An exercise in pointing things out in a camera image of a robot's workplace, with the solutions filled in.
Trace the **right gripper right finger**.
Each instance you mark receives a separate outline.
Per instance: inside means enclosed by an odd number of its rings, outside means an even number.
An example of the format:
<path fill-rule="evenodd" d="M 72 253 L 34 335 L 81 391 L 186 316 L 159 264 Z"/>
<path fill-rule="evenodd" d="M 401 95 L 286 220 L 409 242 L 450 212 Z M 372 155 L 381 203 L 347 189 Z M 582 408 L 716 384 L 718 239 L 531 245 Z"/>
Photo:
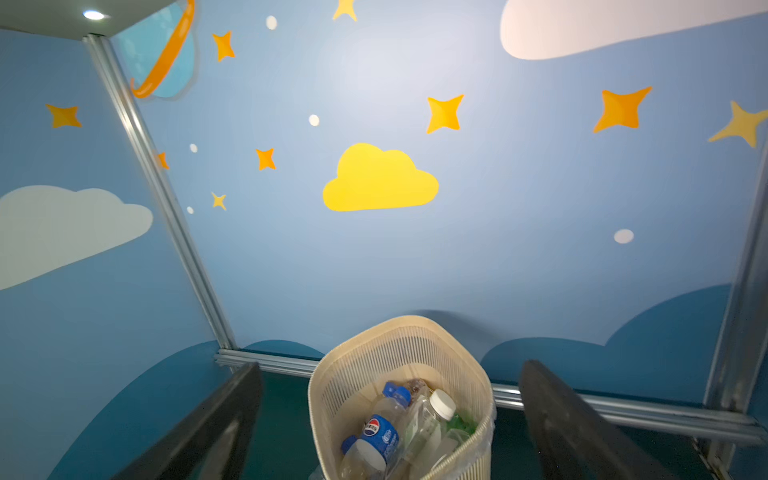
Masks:
<path fill-rule="evenodd" d="M 523 364 L 519 389 L 544 478 L 676 477 L 541 362 Z"/>

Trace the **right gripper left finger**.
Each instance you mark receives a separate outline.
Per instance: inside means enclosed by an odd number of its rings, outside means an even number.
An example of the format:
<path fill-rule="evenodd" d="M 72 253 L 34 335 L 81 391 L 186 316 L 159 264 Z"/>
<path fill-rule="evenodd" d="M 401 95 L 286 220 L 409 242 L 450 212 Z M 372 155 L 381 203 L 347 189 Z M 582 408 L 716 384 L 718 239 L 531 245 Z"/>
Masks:
<path fill-rule="evenodd" d="M 116 479 L 241 477 L 261 406 L 260 365 L 250 363 L 165 437 L 116 474 Z"/>

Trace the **green sprite bottle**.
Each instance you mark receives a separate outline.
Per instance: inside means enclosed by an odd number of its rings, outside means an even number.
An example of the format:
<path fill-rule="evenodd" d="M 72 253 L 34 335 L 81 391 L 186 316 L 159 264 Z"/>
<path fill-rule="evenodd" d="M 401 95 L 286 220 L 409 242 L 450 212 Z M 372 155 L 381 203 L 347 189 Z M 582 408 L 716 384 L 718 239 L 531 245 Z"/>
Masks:
<path fill-rule="evenodd" d="M 463 415 L 461 412 L 457 412 L 446 424 L 446 432 L 453 430 L 459 430 L 466 433 L 468 436 L 474 434 L 477 428 L 477 423 L 470 417 Z"/>

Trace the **blue label water bottle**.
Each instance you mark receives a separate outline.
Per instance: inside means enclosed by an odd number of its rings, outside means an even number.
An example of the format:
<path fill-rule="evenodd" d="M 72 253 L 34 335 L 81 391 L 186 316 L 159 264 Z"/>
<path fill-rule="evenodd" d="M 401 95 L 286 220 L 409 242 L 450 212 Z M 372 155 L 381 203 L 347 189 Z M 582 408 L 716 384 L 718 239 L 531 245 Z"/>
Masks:
<path fill-rule="evenodd" d="M 340 447 L 340 450 L 343 456 L 347 455 L 348 451 L 352 448 L 352 446 L 355 444 L 356 441 L 357 441 L 356 435 L 350 435 L 343 440 Z"/>

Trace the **pink label white cap bottle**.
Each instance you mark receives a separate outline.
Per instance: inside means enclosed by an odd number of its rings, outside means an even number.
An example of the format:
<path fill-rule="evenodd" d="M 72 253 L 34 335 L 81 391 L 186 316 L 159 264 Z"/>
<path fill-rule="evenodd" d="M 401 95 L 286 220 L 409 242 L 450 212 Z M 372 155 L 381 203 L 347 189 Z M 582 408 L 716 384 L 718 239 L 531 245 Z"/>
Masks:
<path fill-rule="evenodd" d="M 441 389 L 434 390 L 426 402 L 418 406 L 406 429 L 406 444 L 390 469 L 389 479 L 408 478 L 434 432 L 443 429 L 455 411 L 455 401 Z"/>

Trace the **blue pepsi bottle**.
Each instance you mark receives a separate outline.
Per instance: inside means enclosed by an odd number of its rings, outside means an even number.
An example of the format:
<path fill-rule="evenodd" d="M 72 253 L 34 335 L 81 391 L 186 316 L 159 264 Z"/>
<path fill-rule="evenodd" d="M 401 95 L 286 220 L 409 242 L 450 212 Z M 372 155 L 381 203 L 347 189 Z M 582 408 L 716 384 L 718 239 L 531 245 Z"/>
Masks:
<path fill-rule="evenodd" d="M 360 433 L 344 453 L 339 467 L 340 479 L 385 478 L 400 442 L 397 425 L 411 400 L 411 392 L 406 387 L 392 382 L 385 384 Z"/>

